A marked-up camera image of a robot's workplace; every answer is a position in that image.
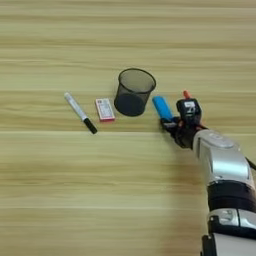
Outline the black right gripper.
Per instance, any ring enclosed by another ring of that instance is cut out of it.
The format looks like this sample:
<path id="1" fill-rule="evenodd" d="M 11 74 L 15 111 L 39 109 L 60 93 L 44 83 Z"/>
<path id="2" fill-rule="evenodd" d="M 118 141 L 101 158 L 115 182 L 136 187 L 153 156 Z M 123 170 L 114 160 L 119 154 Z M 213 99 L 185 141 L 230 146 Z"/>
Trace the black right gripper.
<path id="1" fill-rule="evenodd" d="M 201 124 L 186 124 L 179 117 L 174 117 L 172 120 L 161 118 L 160 124 L 171 135 L 178 146 L 189 149 L 193 148 L 196 133 L 205 129 L 205 126 Z"/>

